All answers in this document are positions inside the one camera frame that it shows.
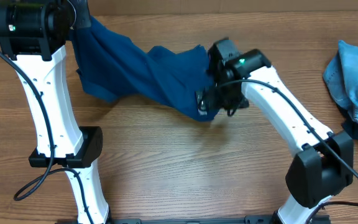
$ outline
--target navy blue garment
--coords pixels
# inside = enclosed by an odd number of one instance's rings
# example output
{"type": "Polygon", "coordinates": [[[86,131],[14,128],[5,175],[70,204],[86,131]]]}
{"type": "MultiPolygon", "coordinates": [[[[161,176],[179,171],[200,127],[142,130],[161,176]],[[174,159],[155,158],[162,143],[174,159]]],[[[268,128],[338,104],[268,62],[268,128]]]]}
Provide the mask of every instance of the navy blue garment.
{"type": "Polygon", "coordinates": [[[72,30],[70,40],[83,89],[90,95],[112,102],[140,93],[197,121],[211,121],[218,113],[198,112],[195,91],[213,84],[204,47],[175,54],[156,46],[146,54],[95,18],[91,27],[72,30]]]}

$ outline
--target black cable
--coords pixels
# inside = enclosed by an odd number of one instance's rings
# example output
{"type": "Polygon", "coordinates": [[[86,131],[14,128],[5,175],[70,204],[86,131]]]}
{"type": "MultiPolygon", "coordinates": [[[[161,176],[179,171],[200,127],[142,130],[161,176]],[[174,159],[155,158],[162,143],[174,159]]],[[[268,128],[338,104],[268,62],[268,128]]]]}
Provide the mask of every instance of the black cable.
{"type": "MultiPolygon", "coordinates": [[[[348,169],[357,179],[358,179],[358,173],[351,168],[343,159],[341,159],[339,157],[338,154],[336,154],[336,152],[324,141],[324,139],[322,139],[314,130],[314,128],[309,124],[309,122],[306,120],[306,118],[302,115],[302,113],[298,110],[298,108],[292,103],[292,101],[284,94],[282,93],[278,88],[269,85],[267,83],[258,81],[258,80],[250,80],[250,79],[246,79],[246,80],[235,80],[235,81],[231,81],[231,82],[227,82],[227,83],[223,83],[222,85],[219,85],[217,87],[215,87],[215,89],[220,89],[224,86],[228,86],[228,85],[232,85],[235,83],[256,83],[259,85],[263,85],[271,90],[273,90],[273,92],[279,94],[291,107],[292,109],[295,111],[295,113],[299,116],[299,118],[302,120],[302,122],[305,124],[305,126],[309,129],[309,131],[316,137],[316,139],[329,151],[329,153],[331,153],[332,156],[335,157],[336,160],[338,160],[344,167],[346,167],[346,169],[348,169]]],[[[206,95],[204,95],[200,101],[200,104],[198,105],[198,108],[200,108],[201,106],[201,102],[204,100],[204,97],[206,95]]],[[[338,202],[325,202],[322,203],[320,205],[318,205],[316,207],[316,209],[313,211],[313,213],[308,217],[308,219],[306,220],[306,224],[309,224],[311,219],[318,213],[318,211],[320,209],[322,209],[323,207],[327,206],[327,205],[350,205],[350,206],[356,206],[358,207],[358,203],[357,202],[342,202],[342,201],[338,201],[338,202]]]]}
{"type": "MultiPolygon", "coordinates": [[[[49,121],[49,117],[47,114],[47,110],[45,108],[45,105],[42,101],[42,95],[40,95],[40,93],[38,92],[37,88],[35,87],[35,85],[32,83],[32,81],[30,80],[30,78],[23,72],[23,70],[21,70],[15,63],[13,63],[7,56],[5,56],[1,51],[0,51],[0,57],[6,62],[8,63],[14,70],[16,70],[18,72],[18,74],[25,80],[25,82],[30,86],[33,94],[35,95],[35,99],[37,100],[38,104],[40,105],[41,108],[41,112],[42,115],[44,116],[44,120],[45,120],[45,125],[47,127],[47,133],[48,133],[48,138],[49,138],[49,145],[50,145],[50,161],[47,167],[47,170],[45,171],[45,173],[43,175],[41,175],[40,177],[36,178],[35,180],[33,180],[32,182],[26,184],[23,188],[21,188],[14,196],[13,199],[15,201],[20,201],[23,200],[25,198],[27,198],[28,196],[30,196],[32,193],[34,193],[40,186],[41,184],[45,181],[45,179],[47,178],[48,175],[55,173],[54,171],[50,171],[50,169],[53,166],[54,163],[54,158],[55,158],[55,148],[56,145],[53,142],[53,137],[52,137],[52,128],[50,126],[50,121],[49,121]],[[35,184],[36,182],[38,182],[32,189],[30,189],[28,192],[26,192],[24,195],[19,196],[25,189],[29,188],[31,185],[35,184]]],[[[81,189],[81,197],[82,197],[82,201],[83,201],[83,205],[84,205],[84,209],[85,212],[89,218],[89,222],[91,224],[93,224],[93,221],[91,219],[91,215],[88,211],[88,207],[86,206],[86,202],[85,202],[85,194],[84,194],[84,190],[83,190],[83,186],[82,186],[82,182],[80,179],[80,176],[78,175],[78,173],[70,168],[62,168],[65,171],[69,171],[72,172],[76,175],[76,178],[78,179],[78,182],[80,184],[80,189],[81,189]]]]}

